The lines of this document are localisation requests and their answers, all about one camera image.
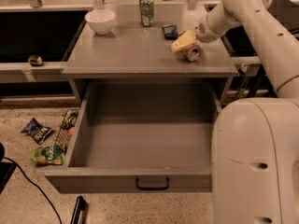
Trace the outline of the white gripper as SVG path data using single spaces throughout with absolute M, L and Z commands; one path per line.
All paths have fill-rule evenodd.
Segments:
M 178 39 L 171 44 L 173 52 L 187 52 L 196 47 L 196 37 L 202 43 L 211 43 L 222 36 L 219 30 L 219 19 L 206 14 L 199 19 L 195 31 L 187 30 L 179 34 Z

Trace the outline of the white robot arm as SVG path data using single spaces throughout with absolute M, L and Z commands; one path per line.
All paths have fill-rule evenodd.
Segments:
M 299 161 L 299 42 L 268 11 L 272 0 L 221 0 L 174 52 L 241 26 L 276 93 L 228 104 L 212 132 L 214 224 L 296 224 L 292 167 Z

